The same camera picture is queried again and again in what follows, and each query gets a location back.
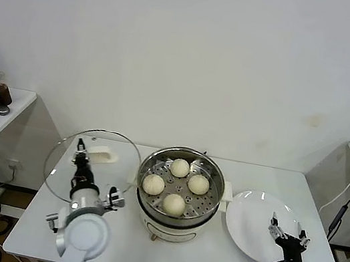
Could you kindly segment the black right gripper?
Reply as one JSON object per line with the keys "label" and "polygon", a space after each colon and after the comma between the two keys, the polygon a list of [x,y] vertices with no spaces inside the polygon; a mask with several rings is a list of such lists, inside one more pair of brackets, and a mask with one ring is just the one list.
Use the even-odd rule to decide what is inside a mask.
{"label": "black right gripper", "polygon": [[302,252],[308,247],[311,241],[308,238],[306,230],[304,230],[298,222],[299,239],[294,237],[283,238],[284,232],[279,227],[277,214],[274,212],[269,225],[271,237],[275,239],[275,243],[282,249],[285,262],[303,262]]}

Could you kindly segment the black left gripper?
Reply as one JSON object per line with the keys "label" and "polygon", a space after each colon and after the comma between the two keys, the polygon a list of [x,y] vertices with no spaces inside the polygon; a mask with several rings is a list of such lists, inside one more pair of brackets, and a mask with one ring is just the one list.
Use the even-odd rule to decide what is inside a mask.
{"label": "black left gripper", "polygon": [[85,143],[82,138],[79,138],[76,144],[76,151],[72,158],[76,165],[76,171],[71,179],[72,188],[91,188],[94,186],[94,175],[89,165],[89,155],[85,152]]}

